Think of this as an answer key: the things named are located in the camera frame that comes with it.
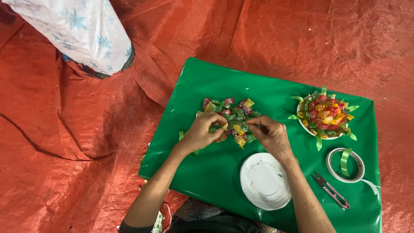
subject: person's left hand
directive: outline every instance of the person's left hand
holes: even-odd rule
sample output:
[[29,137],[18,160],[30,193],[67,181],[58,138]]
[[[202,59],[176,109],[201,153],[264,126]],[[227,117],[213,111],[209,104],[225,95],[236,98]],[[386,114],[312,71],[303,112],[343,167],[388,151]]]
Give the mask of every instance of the person's left hand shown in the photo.
[[224,129],[216,129],[214,133],[209,133],[209,127],[214,122],[218,122],[220,125],[227,124],[227,120],[215,112],[205,112],[201,116],[198,116],[177,146],[185,151],[187,155],[210,145],[224,132]]

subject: candy arrangement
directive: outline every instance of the candy arrangement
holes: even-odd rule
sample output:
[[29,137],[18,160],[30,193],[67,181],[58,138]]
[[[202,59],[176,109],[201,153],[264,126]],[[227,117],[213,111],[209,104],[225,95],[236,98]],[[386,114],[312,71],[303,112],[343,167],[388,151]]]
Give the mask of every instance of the candy arrangement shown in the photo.
[[315,91],[307,97],[293,96],[300,100],[298,114],[289,119],[298,119],[302,125],[318,139],[318,150],[322,147],[320,139],[334,139],[341,135],[347,135],[356,140],[351,133],[348,123],[354,118],[351,111],[359,106],[348,106],[343,99],[336,99],[335,94],[326,95],[326,87],[322,86],[322,92]]
[[[213,132],[217,128],[225,129],[225,132],[215,140],[215,142],[224,141],[228,135],[232,135],[234,141],[242,148],[244,144],[251,143],[256,137],[251,134],[249,131],[248,126],[244,123],[244,121],[251,119],[253,117],[260,116],[260,113],[257,111],[253,111],[252,107],[255,104],[250,99],[242,100],[240,103],[234,107],[233,98],[224,99],[221,102],[218,100],[212,100],[209,98],[205,98],[203,102],[203,109],[205,112],[214,111],[224,118],[226,118],[228,125],[220,126],[214,125],[210,127],[210,131]],[[197,111],[196,116],[203,114],[201,111]]]

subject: white bag with blue stars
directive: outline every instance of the white bag with blue stars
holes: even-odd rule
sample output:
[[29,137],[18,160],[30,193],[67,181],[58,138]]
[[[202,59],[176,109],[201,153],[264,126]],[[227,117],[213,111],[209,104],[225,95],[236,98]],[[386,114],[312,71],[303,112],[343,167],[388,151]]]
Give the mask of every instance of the white bag with blue stars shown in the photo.
[[96,72],[121,70],[132,53],[109,0],[3,0],[62,53]]

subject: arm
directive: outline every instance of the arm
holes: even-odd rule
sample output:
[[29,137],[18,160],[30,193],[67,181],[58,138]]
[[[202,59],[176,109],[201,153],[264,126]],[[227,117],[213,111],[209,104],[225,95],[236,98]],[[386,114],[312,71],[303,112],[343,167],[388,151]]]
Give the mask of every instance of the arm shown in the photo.
[[208,146],[223,133],[223,129],[217,129],[214,133],[208,132],[209,126],[217,121],[220,124],[227,123],[224,117],[214,112],[206,112],[195,119],[188,133],[174,146],[170,156],[134,200],[124,218],[125,224],[136,228],[154,225],[158,210],[181,161],[187,154]]
[[292,153],[286,126],[268,116],[246,121],[250,131],[286,172],[300,233],[335,233],[328,216],[311,190]]

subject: forearm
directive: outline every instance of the forearm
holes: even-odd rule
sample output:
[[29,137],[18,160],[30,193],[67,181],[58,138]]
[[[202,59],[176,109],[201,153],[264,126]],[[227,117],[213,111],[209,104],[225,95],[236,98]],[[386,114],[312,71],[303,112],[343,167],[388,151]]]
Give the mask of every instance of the forearm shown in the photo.
[[296,221],[300,233],[336,232],[328,216],[316,199],[306,181],[299,164],[293,162],[284,167],[295,208]]
[[131,227],[148,227],[155,223],[159,208],[186,153],[174,147],[170,156],[132,203],[124,222]]

